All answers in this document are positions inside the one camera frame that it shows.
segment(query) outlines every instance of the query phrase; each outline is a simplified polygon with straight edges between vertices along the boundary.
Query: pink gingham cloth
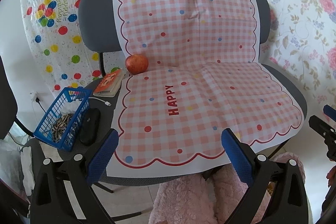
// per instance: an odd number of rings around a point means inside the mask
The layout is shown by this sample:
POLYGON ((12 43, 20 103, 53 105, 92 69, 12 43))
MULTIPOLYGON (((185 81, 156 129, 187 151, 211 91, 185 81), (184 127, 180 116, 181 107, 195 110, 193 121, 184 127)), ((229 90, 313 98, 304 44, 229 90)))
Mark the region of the pink gingham cloth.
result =
POLYGON ((113 123, 115 155, 141 168, 182 165, 223 154, 221 132, 267 143, 298 128, 303 115, 258 59, 251 0, 118 0, 126 56, 149 60, 123 80, 113 123))

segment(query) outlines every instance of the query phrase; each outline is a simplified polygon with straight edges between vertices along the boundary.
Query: floor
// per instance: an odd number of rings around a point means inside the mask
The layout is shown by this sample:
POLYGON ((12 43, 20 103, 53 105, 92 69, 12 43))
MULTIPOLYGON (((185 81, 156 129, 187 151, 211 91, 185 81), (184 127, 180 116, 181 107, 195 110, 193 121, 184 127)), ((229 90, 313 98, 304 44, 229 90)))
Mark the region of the floor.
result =
MULTIPOLYGON (((41 143, 41 147, 46 157, 53 159, 53 161, 62 160, 55 148, 44 143, 41 143)), ((263 150, 261 153, 268 156, 274 149, 275 147, 268 148, 263 150)), ((284 152, 285 150, 282 148, 278 154, 284 152)), ((140 216, 118 221, 118 224, 148 224, 148 219, 152 211, 157 191, 159 189, 159 184, 140 187, 126 187, 107 183, 102 184, 115 191, 113 194, 111 194, 96 187, 95 185, 92 186, 92 189, 99 198, 101 204, 104 206, 105 210, 110 216, 130 214, 138 211, 143 212, 143 214, 140 216)), ((84 219, 85 216, 75 197, 71 183, 69 181, 65 181, 65 186, 77 218, 84 219)), ((210 200, 215 201, 216 198, 211 180, 207 180, 207 188, 210 200)))

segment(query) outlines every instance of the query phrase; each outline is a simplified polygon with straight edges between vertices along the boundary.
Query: blue balloon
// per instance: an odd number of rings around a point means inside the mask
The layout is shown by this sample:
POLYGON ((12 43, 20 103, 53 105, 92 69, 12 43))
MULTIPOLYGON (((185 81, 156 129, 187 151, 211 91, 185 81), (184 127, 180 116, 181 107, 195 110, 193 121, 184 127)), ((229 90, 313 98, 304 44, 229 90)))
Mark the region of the blue balloon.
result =
POLYGON ((49 4, 48 4, 48 8, 52 8, 52 9, 55 9, 55 7, 56 7, 56 1, 54 0, 54 1, 52 1, 52 2, 50 2, 49 4))
POLYGON ((50 19, 48 20, 47 26, 48 26, 48 27, 52 27, 52 26, 54 25, 54 23, 55 23, 55 21, 54 21, 52 18, 50 18, 50 19))
POLYGON ((74 22, 74 21, 76 21, 76 19, 77 19, 77 15, 75 15, 75 14, 69 15, 69 17, 68 17, 68 20, 70 22, 74 22))
POLYGON ((41 38, 40 35, 35 36, 35 41, 36 41, 36 43, 40 43, 41 40, 42 40, 42 38, 41 38))

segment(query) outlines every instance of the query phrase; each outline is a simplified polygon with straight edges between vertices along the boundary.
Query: blue plastic basket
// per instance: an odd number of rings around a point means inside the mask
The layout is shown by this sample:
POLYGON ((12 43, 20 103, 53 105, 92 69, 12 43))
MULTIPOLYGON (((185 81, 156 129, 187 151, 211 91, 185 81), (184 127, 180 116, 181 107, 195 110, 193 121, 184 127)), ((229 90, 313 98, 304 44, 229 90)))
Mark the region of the blue plastic basket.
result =
POLYGON ((91 90, 88 89, 64 88, 47 110, 43 119, 36 128, 34 136, 42 142, 56 147, 57 149, 70 151, 75 142, 76 134, 78 133, 78 130, 82 125, 85 112, 89 108, 88 98, 90 94, 91 90), (70 120, 65 132, 62 135, 61 140, 59 142, 54 142, 51 132, 52 125, 56 122, 58 118, 61 117, 61 108, 63 107, 65 102, 70 103, 76 99, 82 101, 80 106, 70 120))

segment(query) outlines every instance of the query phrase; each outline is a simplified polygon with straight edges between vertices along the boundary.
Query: red apple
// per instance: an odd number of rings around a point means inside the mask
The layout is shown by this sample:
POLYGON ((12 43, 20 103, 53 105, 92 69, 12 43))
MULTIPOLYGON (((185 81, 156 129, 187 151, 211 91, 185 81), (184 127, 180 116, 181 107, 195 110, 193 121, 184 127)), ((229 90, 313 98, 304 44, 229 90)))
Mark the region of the red apple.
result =
POLYGON ((143 55, 130 55, 125 61, 126 69, 133 75, 143 73, 148 68, 148 59, 143 55))

